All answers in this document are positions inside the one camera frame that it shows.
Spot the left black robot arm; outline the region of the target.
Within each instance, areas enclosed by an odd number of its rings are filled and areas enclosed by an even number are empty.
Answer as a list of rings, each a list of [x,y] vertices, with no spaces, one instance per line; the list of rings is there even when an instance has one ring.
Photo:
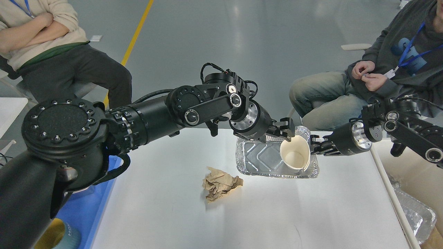
[[[294,137],[291,118],[274,120],[253,100],[254,81],[205,66],[219,72],[122,107],[53,98],[31,108],[21,126],[27,150],[1,168],[1,248],[31,249],[73,192],[116,178],[131,150],[184,128],[205,123],[215,137],[218,123],[229,121],[244,140]]]

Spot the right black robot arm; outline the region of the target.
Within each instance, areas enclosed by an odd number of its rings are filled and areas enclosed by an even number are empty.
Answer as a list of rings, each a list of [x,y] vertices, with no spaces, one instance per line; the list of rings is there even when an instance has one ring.
[[[334,129],[332,134],[311,135],[312,155],[350,156],[369,151],[382,140],[383,132],[391,139],[390,153],[399,157],[409,148],[427,162],[442,168],[442,127],[422,119],[418,98],[406,95],[363,106],[358,118]]]

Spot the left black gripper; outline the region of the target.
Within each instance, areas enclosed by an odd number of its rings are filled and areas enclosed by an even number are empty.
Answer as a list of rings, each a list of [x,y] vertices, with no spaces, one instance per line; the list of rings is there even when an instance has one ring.
[[[295,136],[295,124],[292,118],[273,120],[268,112],[256,101],[251,100],[248,112],[240,121],[230,121],[234,135],[243,140],[259,140],[270,135],[270,141],[291,141]]]

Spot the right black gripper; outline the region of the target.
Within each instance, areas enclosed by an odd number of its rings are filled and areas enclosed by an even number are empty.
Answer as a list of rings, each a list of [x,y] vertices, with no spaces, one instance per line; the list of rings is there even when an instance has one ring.
[[[331,143],[331,145],[311,145],[312,155],[351,156],[369,151],[372,142],[364,132],[361,121],[353,121],[338,127],[331,135],[310,136],[311,144]]]

